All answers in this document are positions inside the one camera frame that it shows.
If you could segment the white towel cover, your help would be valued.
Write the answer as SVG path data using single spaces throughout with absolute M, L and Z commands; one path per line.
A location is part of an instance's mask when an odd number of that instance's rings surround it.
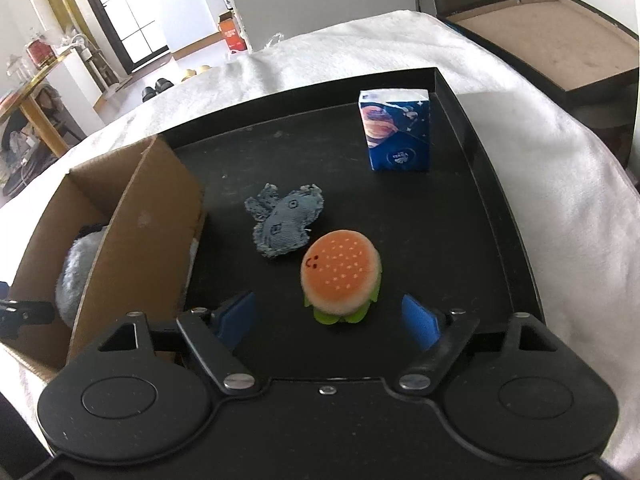
M 498 174 L 550 328 L 614 389 L 605 459 L 639 474 L 639 194 L 588 128 L 495 55 L 432 16 L 395 11 L 234 58 L 93 133 L 1 209 L 1 277 L 70 168 L 244 101 L 346 77 L 435 67 Z

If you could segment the pair of black slippers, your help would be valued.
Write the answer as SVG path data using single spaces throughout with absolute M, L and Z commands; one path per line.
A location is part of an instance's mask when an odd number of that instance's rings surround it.
M 155 81 L 154 86 L 146 86 L 142 90 L 141 101 L 143 103 L 148 102 L 150 99 L 153 99 L 154 96 L 168 90 L 173 85 L 174 84 L 166 78 L 158 78 L 157 81 Z

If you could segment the red tin jar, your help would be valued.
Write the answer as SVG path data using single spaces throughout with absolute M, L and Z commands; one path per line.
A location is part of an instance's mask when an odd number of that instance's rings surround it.
M 41 36 L 35 36 L 26 44 L 26 52 L 35 66 L 41 68 L 55 59 L 55 54 Z

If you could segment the yellow round side table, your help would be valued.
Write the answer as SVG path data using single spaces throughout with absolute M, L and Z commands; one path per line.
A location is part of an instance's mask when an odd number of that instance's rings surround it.
M 9 93 L 1 101 L 1 122 L 6 122 L 17 108 L 26 117 L 27 121 L 34 127 L 39 139 L 50 148 L 57 158 L 62 157 L 70 149 L 58 134 L 58 130 L 51 124 L 44 111 L 32 96 L 36 88 L 43 83 L 47 76 L 63 63 L 72 53 L 72 48 L 62 51 L 53 61 L 47 62 L 38 73 L 26 84 L 22 84 L 13 92 Z

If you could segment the black square tray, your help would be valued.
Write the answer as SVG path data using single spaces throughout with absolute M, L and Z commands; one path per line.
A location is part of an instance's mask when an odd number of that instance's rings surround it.
M 358 96 L 373 88 L 431 93 L 431 166 L 370 167 Z M 238 292 L 257 318 L 235 349 L 260 378 L 394 378 L 419 354 L 401 319 L 411 295 L 425 307 L 462 309 L 481 330 L 515 312 L 541 315 L 533 271 L 480 138 L 447 79 L 432 68 L 307 84 L 167 129 L 164 139 L 204 190 L 203 237 L 186 302 L 215 307 Z M 357 324 L 325 326 L 303 300 L 301 252 L 268 259 L 253 242 L 244 203 L 266 184 L 321 188 L 312 237 L 338 229 L 372 240 L 382 259 L 378 301 Z

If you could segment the white kitchen cabinet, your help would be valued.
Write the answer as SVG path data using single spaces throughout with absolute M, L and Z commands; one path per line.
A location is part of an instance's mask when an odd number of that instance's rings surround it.
M 144 1 L 160 26 L 160 39 L 178 58 L 222 39 L 218 23 L 228 11 L 226 0 Z

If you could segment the blue tissue pack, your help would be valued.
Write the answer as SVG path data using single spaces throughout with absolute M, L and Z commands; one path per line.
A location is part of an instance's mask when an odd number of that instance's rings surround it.
M 373 171 L 430 170 L 430 92 L 363 90 L 358 107 Z

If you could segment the brown framed board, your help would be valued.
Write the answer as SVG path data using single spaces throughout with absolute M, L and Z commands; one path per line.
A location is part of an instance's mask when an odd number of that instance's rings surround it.
M 563 106 L 638 82 L 638 35 L 582 0 L 488 0 L 440 19 Z

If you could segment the hamburger plush toy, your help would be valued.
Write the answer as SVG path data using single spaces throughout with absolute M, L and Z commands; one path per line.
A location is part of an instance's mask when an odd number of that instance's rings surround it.
M 304 305 L 323 325 L 356 324 L 378 301 L 382 260 L 362 233 L 337 230 L 318 238 L 300 266 Z

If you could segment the pair of yellow slippers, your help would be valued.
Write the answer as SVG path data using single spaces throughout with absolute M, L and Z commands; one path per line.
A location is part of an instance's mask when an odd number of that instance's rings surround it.
M 196 75 L 204 74 L 211 69 L 212 68 L 207 64 L 201 65 L 196 70 L 192 70 L 192 68 L 187 68 L 183 74 L 182 81 L 186 81 L 192 77 L 195 77 Z

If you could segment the blue-grey fabric plush toy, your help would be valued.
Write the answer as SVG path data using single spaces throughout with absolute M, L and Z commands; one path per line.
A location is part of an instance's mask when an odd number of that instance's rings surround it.
M 306 246 L 308 226 L 322 213 L 322 189 L 315 184 L 302 185 L 285 196 L 277 185 L 267 183 L 244 202 L 245 210 L 256 221 L 253 240 L 257 251 L 266 258 L 276 258 Z

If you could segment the orange cardboard box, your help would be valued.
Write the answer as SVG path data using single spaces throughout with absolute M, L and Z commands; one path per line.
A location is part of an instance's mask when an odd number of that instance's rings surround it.
M 244 52 L 247 44 L 236 26 L 232 11 L 221 13 L 218 16 L 218 29 L 222 39 L 231 52 Z

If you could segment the brown cardboard box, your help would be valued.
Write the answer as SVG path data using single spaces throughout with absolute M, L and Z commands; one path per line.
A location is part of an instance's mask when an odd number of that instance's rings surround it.
M 63 177 L 43 174 L 1 209 L 1 278 L 13 300 L 51 301 L 84 226 L 106 231 L 72 325 L 24 326 L 1 348 L 48 378 L 129 311 L 152 321 L 183 304 L 202 230 L 201 185 L 159 136 L 106 153 Z

